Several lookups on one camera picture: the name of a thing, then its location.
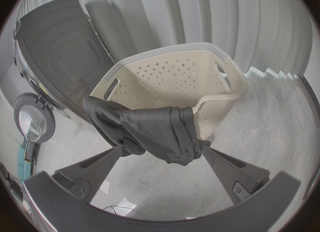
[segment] concrete floor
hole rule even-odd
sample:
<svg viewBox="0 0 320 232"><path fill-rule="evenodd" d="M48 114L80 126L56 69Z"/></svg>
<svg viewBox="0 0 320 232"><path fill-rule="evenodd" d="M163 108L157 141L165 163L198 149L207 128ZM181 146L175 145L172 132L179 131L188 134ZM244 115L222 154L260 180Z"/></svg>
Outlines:
<svg viewBox="0 0 320 232"><path fill-rule="evenodd" d="M211 146L263 167L270 178L284 170L301 180L293 202L270 231L278 231L299 208L318 164L320 122L304 85L272 70L251 68L249 92L238 100L210 137ZM56 169L110 148L94 127L80 118L55 114L54 136L41 144L35 172ZM167 164L148 152L120 158L91 204L104 208L125 198L136 205L126 217L168 221L200 217L232 206L216 175L201 157L182 167Z"/></svg>

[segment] gray cloth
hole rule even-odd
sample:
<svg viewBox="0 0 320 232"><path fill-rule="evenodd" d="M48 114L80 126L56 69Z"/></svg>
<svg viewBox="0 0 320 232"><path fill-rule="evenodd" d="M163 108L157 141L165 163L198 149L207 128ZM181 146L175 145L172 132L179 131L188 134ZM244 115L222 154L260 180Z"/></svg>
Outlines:
<svg viewBox="0 0 320 232"><path fill-rule="evenodd" d="M186 166L201 157L191 107L161 107L130 110L93 96L83 99L90 122L111 146L122 146L122 156L146 151L167 163Z"/></svg>

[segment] washer door glass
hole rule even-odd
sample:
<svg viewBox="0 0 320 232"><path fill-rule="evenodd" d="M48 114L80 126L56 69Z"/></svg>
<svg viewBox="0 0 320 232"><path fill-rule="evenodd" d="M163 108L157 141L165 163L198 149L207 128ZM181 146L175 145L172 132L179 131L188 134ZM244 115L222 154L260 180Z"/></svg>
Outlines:
<svg viewBox="0 0 320 232"><path fill-rule="evenodd" d="M13 115L19 131L30 142L40 144L54 134L56 123L52 108L39 95L21 94L14 104Z"/></svg>
<svg viewBox="0 0 320 232"><path fill-rule="evenodd" d="M19 124L25 138L36 142L47 130L44 115L35 106L25 105L19 112Z"/></svg>

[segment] beige laundry basket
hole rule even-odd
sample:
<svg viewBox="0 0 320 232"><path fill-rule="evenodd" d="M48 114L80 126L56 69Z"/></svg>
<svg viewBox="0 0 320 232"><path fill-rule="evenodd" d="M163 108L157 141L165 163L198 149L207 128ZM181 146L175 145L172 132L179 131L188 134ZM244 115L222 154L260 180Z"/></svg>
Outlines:
<svg viewBox="0 0 320 232"><path fill-rule="evenodd" d="M248 91L241 69L210 43L146 51L118 62L91 96L130 109L190 106L197 136L206 140Z"/></svg>

